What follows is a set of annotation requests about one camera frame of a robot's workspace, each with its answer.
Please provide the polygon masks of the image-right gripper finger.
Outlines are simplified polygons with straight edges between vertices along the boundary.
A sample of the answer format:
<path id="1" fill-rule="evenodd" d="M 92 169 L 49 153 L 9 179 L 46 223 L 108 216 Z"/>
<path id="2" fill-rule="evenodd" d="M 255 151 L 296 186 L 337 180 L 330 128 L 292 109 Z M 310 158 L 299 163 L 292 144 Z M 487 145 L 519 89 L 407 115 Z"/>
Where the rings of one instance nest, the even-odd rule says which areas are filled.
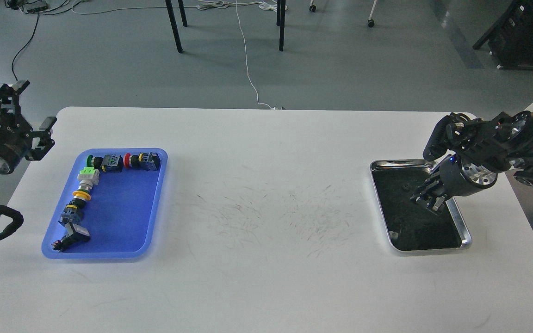
<path id="1" fill-rule="evenodd" d="M 442 195 L 446 193 L 443 181 L 438 173 L 433 173 L 426 179 L 421 187 L 410 197 L 410 201 L 420 206 L 427 206 L 427 194 Z"/>
<path id="2" fill-rule="evenodd" d="M 444 211 L 444 208 L 446 208 L 446 202 L 451 198 L 452 197 L 447 194 L 427 194 L 427 210 L 435 215 L 440 215 L 442 211 Z"/>

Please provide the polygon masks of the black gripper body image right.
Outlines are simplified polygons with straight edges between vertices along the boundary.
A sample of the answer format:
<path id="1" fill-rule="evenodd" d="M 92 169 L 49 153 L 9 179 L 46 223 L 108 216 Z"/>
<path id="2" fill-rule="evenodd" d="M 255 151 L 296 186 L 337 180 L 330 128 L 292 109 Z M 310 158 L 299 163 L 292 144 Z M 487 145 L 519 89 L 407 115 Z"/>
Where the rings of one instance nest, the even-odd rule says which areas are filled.
<path id="1" fill-rule="evenodd" d="M 459 156 L 446 157 L 439 166 L 442 194 L 466 197 L 495 185 L 498 175 Z"/>

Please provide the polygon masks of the image-left gripper finger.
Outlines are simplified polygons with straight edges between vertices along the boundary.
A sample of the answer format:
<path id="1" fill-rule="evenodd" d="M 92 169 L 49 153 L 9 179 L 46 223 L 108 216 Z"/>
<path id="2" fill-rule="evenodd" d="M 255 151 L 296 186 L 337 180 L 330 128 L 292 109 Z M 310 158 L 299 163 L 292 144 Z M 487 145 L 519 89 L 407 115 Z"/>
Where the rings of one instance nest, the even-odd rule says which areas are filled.
<path id="1" fill-rule="evenodd" d="M 21 114 L 19 96 L 30 85 L 29 80 L 0 85 L 0 125 L 3 127 L 31 127 Z"/>
<path id="2" fill-rule="evenodd" d="M 52 127 L 57 122 L 57 117 L 46 117 L 38 130 L 31 130 L 27 135 L 28 150 L 25 159 L 40 161 L 55 145 L 52 139 Z"/>

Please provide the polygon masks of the robot arm image right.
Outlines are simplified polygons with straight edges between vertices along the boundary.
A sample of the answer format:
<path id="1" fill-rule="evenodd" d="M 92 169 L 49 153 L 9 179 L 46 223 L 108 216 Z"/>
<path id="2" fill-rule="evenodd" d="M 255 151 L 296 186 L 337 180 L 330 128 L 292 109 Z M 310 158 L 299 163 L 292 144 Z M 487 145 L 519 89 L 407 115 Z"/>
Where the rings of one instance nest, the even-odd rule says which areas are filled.
<path id="1" fill-rule="evenodd" d="M 511 168 L 514 179 L 533 187 L 533 112 L 489 121 L 453 112 L 436 124 L 422 156 L 440 162 L 410 200 L 435 214 L 450 198 L 492 187 Z"/>

